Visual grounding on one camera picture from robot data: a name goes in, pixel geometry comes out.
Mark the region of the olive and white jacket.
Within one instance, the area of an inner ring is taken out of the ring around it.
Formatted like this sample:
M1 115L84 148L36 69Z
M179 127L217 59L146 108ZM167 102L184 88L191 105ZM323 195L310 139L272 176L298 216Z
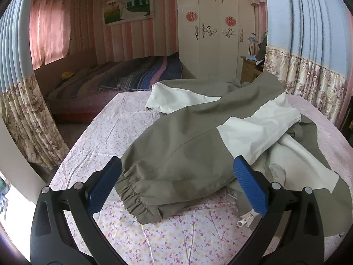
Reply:
M278 79L155 83L146 107L160 118L122 156L115 190L139 223L156 223L223 187L240 191L234 159L242 156L287 190L310 187L326 236L352 224L348 184L318 145L313 120L291 106Z

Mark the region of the dark clothing on nightstand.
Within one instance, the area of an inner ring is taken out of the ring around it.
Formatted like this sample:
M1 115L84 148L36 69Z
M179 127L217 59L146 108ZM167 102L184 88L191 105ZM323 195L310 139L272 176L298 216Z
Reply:
M257 54L255 55L255 64L259 65L262 62L265 61L265 55L266 55L266 49L267 49L267 32L265 32L262 36L262 41L259 44L259 50Z

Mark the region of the blue floral curtain left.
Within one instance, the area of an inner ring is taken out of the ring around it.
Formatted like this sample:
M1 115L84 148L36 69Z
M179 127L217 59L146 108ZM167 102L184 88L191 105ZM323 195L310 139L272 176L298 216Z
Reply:
M31 0L11 0L1 17L1 116L29 162L52 170L69 152L44 101L29 45Z

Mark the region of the blue floral curtain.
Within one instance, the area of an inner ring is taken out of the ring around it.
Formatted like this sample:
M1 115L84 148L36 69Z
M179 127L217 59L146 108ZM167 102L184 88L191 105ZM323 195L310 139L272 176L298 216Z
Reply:
M29 45L31 0L11 0L1 17L1 116L29 162L52 170L69 152L44 101Z
M352 92L352 14L343 0L267 0L266 69L340 126Z

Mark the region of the dark bed with brown headboard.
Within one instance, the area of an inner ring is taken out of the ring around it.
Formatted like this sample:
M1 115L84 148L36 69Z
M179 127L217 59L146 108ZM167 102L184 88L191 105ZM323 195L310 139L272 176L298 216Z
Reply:
M57 123L88 123L119 93L147 91L158 81L194 78L178 53L98 63L92 49L42 65L35 76Z

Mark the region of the yellow small object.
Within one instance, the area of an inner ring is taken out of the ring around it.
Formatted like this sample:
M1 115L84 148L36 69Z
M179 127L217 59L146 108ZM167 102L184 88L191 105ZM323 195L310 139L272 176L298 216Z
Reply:
M61 79L62 79L62 80L69 79L69 78L71 78L74 74L75 74L75 73L74 73L74 72L71 72L71 71L64 72L64 73L61 75Z

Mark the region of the wooden nightstand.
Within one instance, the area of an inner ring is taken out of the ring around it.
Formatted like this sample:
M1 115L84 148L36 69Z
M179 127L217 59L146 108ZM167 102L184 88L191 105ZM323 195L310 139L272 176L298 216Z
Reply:
M262 72L264 69L264 63L261 62L256 65L255 61L246 60L245 56L241 56L242 58L242 72L241 72L241 83L249 82L252 83Z

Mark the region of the striped dark blanket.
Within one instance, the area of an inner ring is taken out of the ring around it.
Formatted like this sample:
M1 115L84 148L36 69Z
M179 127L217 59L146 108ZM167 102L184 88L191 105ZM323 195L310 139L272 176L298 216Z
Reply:
M82 69L61 82L47 95L58 101L96 95L104 91L136 92L150 90L154 83L182 78L179 54L148 56L126 62L107 62Z

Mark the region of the blue floral curtain right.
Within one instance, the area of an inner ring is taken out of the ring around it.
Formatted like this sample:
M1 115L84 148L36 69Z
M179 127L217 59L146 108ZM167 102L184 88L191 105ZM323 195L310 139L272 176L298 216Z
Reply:
M352 14L343 0L267 0L266 69L340 126L352 92Z

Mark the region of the desk lamp ornament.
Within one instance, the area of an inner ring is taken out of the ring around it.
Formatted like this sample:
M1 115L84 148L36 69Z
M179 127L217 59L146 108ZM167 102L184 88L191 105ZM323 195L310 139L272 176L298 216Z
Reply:
M255 53L255 46L258 43L257 35L252 32L250 36L247 38L249 41L249 49L248 49L248 56L253 56Z

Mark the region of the pink window curtain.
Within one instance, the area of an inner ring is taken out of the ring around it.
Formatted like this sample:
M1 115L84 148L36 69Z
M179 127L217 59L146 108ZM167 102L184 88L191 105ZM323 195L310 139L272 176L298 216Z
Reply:
M29 41L33 69L64 58L70 33L71 0L32 0Z

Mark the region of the white wardrobe with decals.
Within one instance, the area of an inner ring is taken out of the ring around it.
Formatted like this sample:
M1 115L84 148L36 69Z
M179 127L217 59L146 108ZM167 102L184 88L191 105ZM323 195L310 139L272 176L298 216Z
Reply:
M178 53L196 78L240 78L255 31L250 0L177 0Z

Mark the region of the framed wedding picture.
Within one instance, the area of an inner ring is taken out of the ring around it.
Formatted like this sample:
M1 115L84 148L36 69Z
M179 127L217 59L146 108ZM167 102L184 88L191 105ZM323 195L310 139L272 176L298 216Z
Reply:
M102 17L105 26L152 19L154 0L110 0L102 7Z

